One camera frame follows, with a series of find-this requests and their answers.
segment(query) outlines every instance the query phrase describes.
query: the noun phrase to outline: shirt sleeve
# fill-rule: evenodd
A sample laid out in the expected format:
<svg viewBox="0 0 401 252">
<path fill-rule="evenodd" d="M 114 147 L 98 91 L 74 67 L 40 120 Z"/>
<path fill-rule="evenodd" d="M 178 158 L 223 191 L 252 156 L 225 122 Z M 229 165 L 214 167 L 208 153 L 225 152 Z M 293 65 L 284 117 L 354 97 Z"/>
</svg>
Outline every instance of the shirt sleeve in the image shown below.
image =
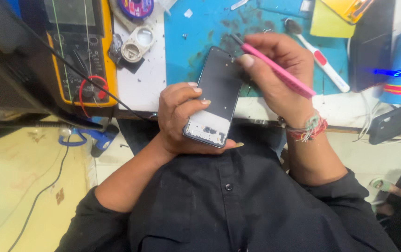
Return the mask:
<svg viewBox="0 0 401 252">
<path fill-rule="evenodd" d="M 95 188 L 80 201 L 56 252 L 129 251 L 130 214 L 103 207 L 95 197 Z"/>
<path fill-rule="evenodd" d="M 339 216 L 358 251 L 398 251 L 376 220 L 371 204 L 365 201 L 368 190 L 359 184 L 353 171 L 348 169 L 343 178 L 326 185 L 302 187 Z"/>
</svg>

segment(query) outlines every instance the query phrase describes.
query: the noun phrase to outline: smartphone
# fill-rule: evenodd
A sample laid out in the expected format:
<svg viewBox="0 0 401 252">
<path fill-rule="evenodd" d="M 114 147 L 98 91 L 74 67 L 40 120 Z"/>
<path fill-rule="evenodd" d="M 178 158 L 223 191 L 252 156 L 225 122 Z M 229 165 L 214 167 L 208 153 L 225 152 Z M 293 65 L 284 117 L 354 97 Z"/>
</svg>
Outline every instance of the smartphone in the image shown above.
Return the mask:
<svg viewBox="0 0 401 252">
<path fill-rule="evenodd" d="M 211 104 L 190 117 L 183 135 L 218 148 L 224 147 L 243 76 L 244 70 L 233 55 L 216 46 L 211 47 L 197 84 L 202 88 L 198 100 L 211 100 Z"/>
</svg>

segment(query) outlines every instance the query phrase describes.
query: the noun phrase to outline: yellow notepad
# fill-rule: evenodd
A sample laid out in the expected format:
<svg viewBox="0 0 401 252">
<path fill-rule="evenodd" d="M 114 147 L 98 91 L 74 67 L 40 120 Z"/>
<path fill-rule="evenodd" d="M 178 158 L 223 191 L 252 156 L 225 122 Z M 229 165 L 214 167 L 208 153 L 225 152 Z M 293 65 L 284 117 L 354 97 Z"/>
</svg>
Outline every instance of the yellow notepad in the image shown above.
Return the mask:
<svg viewBox="0 0 401 252">
<path fill-rule="evenodd" d="M 322 1 L 315 1 L 311 35 L 318 37 L 351 38 L 356 26 L 349 25 Z"/>
</svg>

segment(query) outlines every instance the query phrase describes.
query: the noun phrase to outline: wrist thread bracelet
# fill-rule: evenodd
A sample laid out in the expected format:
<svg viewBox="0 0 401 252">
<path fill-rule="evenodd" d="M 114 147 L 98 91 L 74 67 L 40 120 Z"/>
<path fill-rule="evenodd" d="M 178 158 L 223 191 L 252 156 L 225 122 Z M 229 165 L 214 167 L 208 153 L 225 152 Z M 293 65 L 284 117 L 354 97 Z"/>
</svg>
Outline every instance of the wrist thread bracelet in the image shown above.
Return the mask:
<svg viewBox="0 0 401 252">
<path fill-rule="evenodd" d="M 328 128 L 328 122 L 320 116 L 316 111 L 305 124 L 303 129 L 292 128 L 287 125 L 283 117 L 278 117 L 278 122 L 283 128 L 286 128 L 287 133 L 296 141 L 307 142 L 315 140 L 317 136 Z"/>
</svg>

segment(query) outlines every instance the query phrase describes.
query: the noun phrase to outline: green wire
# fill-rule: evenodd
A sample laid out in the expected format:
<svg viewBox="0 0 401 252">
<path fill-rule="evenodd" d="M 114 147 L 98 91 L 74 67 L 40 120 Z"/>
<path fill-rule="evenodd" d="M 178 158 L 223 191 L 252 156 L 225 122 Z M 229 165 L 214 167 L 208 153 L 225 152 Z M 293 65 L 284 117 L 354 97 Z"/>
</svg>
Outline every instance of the green wire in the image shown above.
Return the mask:
<svg viewBox="0 0 401 252">
<path fill-rule="evenodd" d="M 62 53 L 62 57 L 65 58 L 64 54 L 63 54 L 63 48 L 62 48 L 62 40 L 60 38 L 60 32 L 59 32 L 59 24 L 58 24 L 58 16 L 56 15 L 56 7 L 54 6 L 54 0 L 52 0 L 52 8 L 54 11 L 54 18 L 56 19 L 56 26 L 58 28 L 58 37 L 59 37 L 59 44 L 61 47 L 61 53 Z M 71 91 L 70 91 L 70 83 L 68 81 L 68 74 L 66 72 L 66 66 L 65 64 L 63 65 L 63 69 L 65 70 L 65 78 L 66 78 L 66 86 L 68 87 L 68 95 L 70 96 L 70 102 L 73 102 L 73 99 L 71 98 Z"/>
</svg>

